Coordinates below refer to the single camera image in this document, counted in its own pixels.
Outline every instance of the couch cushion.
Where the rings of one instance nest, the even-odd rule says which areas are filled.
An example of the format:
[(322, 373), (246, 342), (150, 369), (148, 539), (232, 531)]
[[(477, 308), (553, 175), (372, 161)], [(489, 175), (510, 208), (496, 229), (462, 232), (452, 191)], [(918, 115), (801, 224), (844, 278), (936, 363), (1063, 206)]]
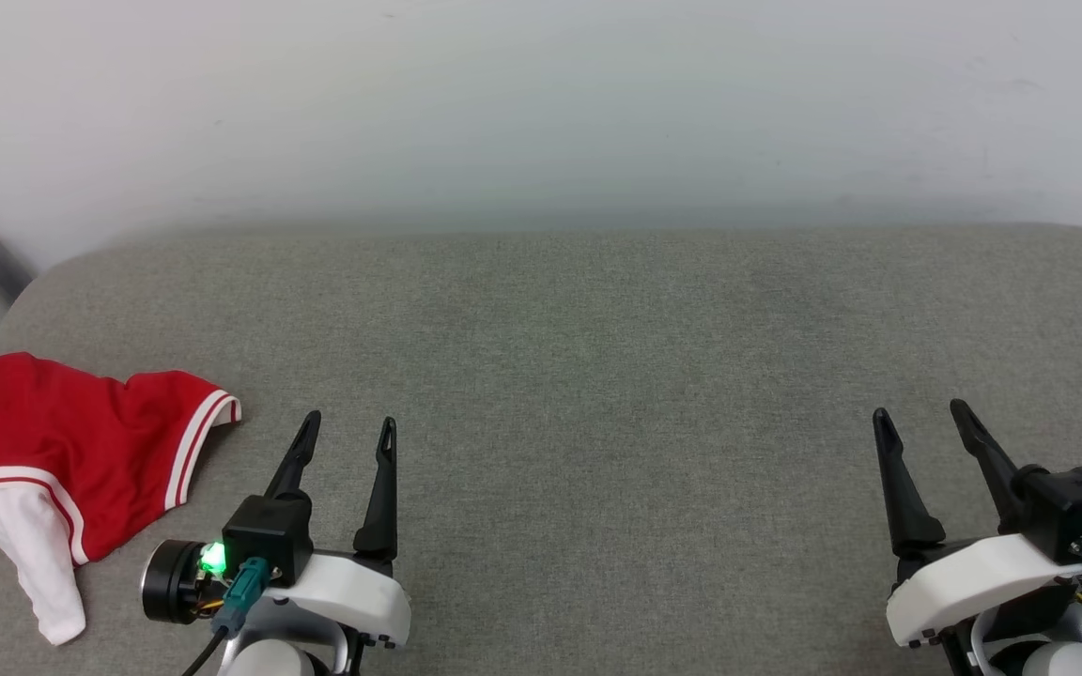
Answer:
[(81, 569), (72, 644), (0, 553), (0, 673), (180, 673), (210, 633), (145, 620), (147, 555), (216, 535), (318, 408), (319, 547), (352, 542), (399, 423), (412, 634), (367, 673), (944, 675), (885, 625), (871, 413), (952, 538), (997, 519), (951, 397), (1021, 465), (1082, 465), (1082, 230), (180, 240), (43, 275), (0, 327), (15, 350), (186, 369), (246, 420), (188, 505)]

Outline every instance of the wire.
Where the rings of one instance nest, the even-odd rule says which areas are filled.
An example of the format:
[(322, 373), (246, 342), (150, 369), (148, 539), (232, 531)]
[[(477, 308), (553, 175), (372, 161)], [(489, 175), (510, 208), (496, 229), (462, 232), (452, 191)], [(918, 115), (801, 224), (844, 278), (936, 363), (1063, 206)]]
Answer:
[(215, 599), (210, 601), (203, 601), (196, 605), (195, 615), (199, 619), (206, 619), (206, 617), (215, 617), (215, 613), (220, 611), (220, 608), (224, 606), (224, 599)]
[(227, 634), (228, 629), (220, 628), (220, 631), (211, 637), (211, 640), (207, 642), (206, 649), (202, 649), (201, 653), (198, 653), (198, 658), (195, 659), (195, 662), (189, 663), (189, 666), (182, 673), (182, 676), (194, 676), (194, 673), (198, 672), (198, 668), (203, 666), (207, 659), (211, 658), (211, 653), (220, 647), (220, 642), (224, 640), (224, 637), (226, 637)]

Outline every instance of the green led light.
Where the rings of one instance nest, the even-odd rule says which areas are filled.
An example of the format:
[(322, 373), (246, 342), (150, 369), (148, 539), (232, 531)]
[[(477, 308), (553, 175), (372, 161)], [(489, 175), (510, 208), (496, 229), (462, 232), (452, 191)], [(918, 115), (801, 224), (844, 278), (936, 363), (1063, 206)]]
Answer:
[(224, 574), (227, 570), (227, 557), (224, 555), (224, 543), (207, 544), (198, 556), (198, 566), (211, 574)]

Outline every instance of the black cable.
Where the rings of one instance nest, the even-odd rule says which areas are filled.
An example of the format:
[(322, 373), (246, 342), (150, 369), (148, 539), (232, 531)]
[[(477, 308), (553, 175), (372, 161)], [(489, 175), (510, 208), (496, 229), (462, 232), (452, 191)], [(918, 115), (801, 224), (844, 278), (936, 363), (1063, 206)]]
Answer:
[(182, 673), (182, 676), (193, 676), (194, 673), (198, 672), (198, 668), (203, 666), (207, 659), (211, 658), (211, 653), (220, 647), (220, 642), (224, 641), (224, 637), (227, 637), (227, 634), (228, 629), (224, 629), (222, 626), (222, 628), (220, 628), (220, 631), (211, 637), (211, 640), (207, 642), (206, 649), (202, 649), (201, 653), (198, 653), (198, 658), (195, 659), (195, 662), (189, 663), (189, 666)]

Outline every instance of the white stripe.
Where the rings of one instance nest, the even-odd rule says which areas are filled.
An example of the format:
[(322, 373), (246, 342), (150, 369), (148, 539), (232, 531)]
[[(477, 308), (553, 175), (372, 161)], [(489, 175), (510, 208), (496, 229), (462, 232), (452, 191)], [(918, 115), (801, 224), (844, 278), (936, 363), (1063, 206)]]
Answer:
[(189, 448), (192, 441), (195, 440), (195, 432), (198, 432), (198, 428), (202, 426), (203, 419), (207, 417), (207, 412), (211, 410), (211, 407), (227, 395), (223, 389), (214, 390), (214, 393), (207, 395), (201, 403), (198, 403), (195, 414), (189, 416), (189, 423), (186, 424), (186, 429), (182, 433), (182, 441), (177, 442), (177, 453), (173, 456), (173, 466), (169, 467), (167, 501), (164, 502), (167, 509), (175, 508), (177, 505), (177, 479), (182, 476), (182, 467), (186, 465), (186, 459), (195, 450)]
[(69, 495), (65, 487), (61, 486), (61, 481), (36, 466), (0, 466), (0, 480), (11, 479), (35, 479), (52, 489), (53, 494), (56, 495), (56, 502), (61, 504), (61, 508), (65, 509), (65, 514), (68, 514), (69, 521), (71, 521), (69, 526), (74, 528), (74, 535), (69, 539), (69, 553), (74, 556), (74, 564), (78, 566), (90, 564), (87, 552), (82, 548), (82, 531), (85, 530), (82, 511), (78, 509), (74, 496)]
[[(232, 406), (228, 406), (228, 403), (236, 400), (237, 398), (233, 397), (233, 395), (227, 395), (227, 397), (220, 399), (220, 408), (215, 411), (215, 417), (202, 421), (202, 434), (199, 434), (197, 445), (189, 451), (189, 460), (186, 462), (186, 469), (183, 473), (185, 479), (182, 480), (182, 491), (177, 492), (177, 504), (186, 503), (186, 493), (189, 492), (189, 476), (195, 472), (195, 463), (198, 462), (198, 451), (203, 449), (203, 442), (207, 441), (207, 433), (211, 432), (211, 427), (215, 427), (216, 424), (232, 422)], [(237, 407), (237, 419), (240, 419), (239, 406)]]

